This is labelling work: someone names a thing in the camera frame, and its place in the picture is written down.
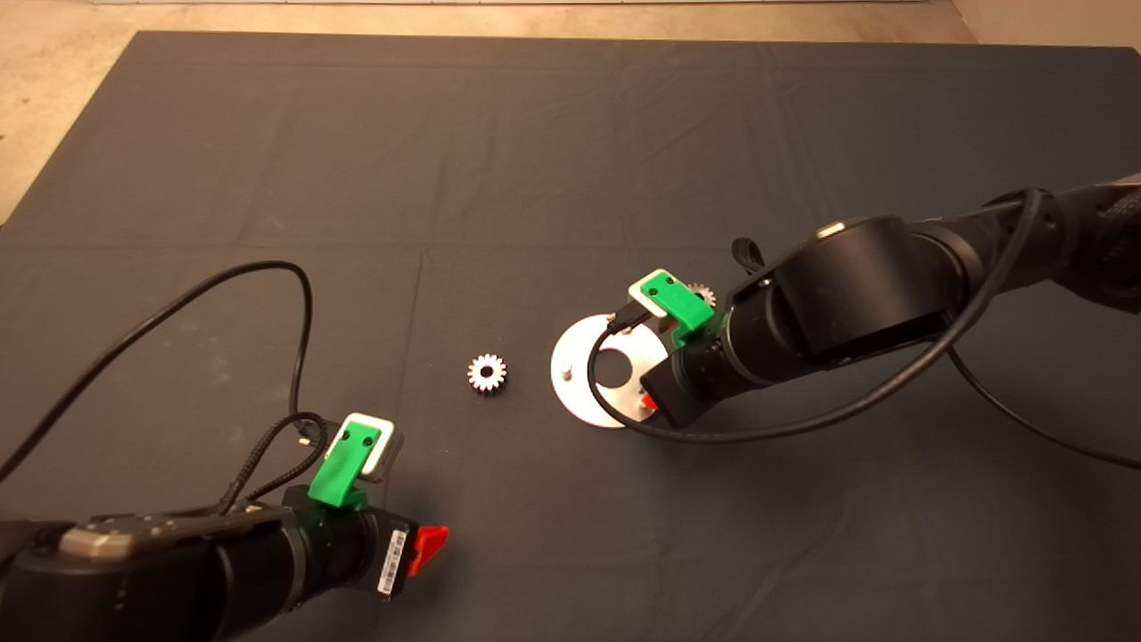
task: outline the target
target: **green 3d-printed bracket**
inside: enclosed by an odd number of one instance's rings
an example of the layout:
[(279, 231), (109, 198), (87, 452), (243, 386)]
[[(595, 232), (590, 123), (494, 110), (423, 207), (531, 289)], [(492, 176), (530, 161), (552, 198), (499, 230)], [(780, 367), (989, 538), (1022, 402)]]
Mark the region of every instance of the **green 3d-printed bracket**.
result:
[(369, 498), (363, 490), (354, 488), (353, 483), (364, 469), (379, 436), (380, 431), (372, 426), (349, 423), (313, 478), (309, 498), (338, 509), (351, 506), (356, 511), (363, 511), (367, 507)]
[(713, 308), (669, 271), (659, 270), (640, 289), (677, 320), (678, 330), (672, 335), (677, 348), (686, 346), (686, 339), (713, 317)]

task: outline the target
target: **small metal gear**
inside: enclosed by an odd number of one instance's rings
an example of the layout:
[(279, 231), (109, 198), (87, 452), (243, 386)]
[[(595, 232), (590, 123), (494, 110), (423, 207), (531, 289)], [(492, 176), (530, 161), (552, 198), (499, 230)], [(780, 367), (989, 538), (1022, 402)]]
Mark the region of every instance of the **small metal gear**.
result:
[(717, 307), (717, 294), (713, 293), (713, 290), (709, 285), (703, 283), (689, 283), (689, 291), (702, 296), (702, 300), (704, 300), (710, 307)]
[(483, 355), (468, 366), (468, 383), (479, 395), (495, 395), (507, 384), (507, 364), (494, 355)]

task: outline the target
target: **concrete floor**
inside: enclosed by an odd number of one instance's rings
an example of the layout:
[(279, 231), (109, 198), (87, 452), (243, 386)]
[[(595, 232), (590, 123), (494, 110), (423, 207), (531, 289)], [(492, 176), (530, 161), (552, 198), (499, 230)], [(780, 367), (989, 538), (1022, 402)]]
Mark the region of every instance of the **concrete floor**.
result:
[[(1138, 19), (1133, 0), (957, 0), (984, 42), (1119, 43)], [(1038, 2), (1069, 13), (1035, 11)], [(1099, 11), (1090, 11), (1091, 6)], [(1066, 16), (1036, 24), (1019, 16)], [(1100, 23), (1091, 23), (1100, 19)], [(1082, 29), (1075, 29), (1081, 24)], [(0, 0), (0, 222), (3, 222), (138, 30), (272, 31), (533, 38), (976, 42), (950, 0), (906, 3), (625, 6), (90, 5)]]

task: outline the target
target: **dark gray mat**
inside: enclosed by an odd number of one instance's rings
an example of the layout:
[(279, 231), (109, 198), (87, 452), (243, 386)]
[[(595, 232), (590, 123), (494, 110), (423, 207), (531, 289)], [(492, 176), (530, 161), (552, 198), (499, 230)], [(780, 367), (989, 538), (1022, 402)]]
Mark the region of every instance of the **dark gray mat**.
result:
[[(23, 436), (199, 278), (302, 263), (302, 406), (407, 433), (389, 507), (453, 541), (397, 602), (337, 592), (254, 640), (1135, 640), (1141, 478), (1036, 440), (946, 365), (855, 421), (686, 448), (580, 425), (548, 360), (733, 236), (973, 209), (1141, 170), (1125, 49), (143, 33), (0, 229), (0, 409)], [(293, 283), (213, 292), (124, 358), (0, 491), (41, 515), (211, 502), (285, 409)], [(497, 352), (507, 393), (463, 371)], [(1053, 285), (963, 344), (1069, 439), (1141, 455), (1136, 319)], [(719, 409), (815, 414), (906, 356)], [(262, 474), (299, 448), (278, 445)]]

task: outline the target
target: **gear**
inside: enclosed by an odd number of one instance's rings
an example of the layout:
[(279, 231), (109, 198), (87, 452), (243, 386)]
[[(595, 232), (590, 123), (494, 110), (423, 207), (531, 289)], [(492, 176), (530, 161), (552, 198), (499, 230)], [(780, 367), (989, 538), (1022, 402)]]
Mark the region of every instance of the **gear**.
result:
[(507, 364), (494, 355), (484, 355), (468, 366), (468, 383), (480, 395), (495, 395), (507, 384)]
[(709, 285), (705, 285), (703, 283), (689, 283), (689, 291), (702, 296), (702, 300), (705, 301), (705, 304), (710, 307), (717, 307), (717, 294), (713, 293), (713, 290), (710, 289)]

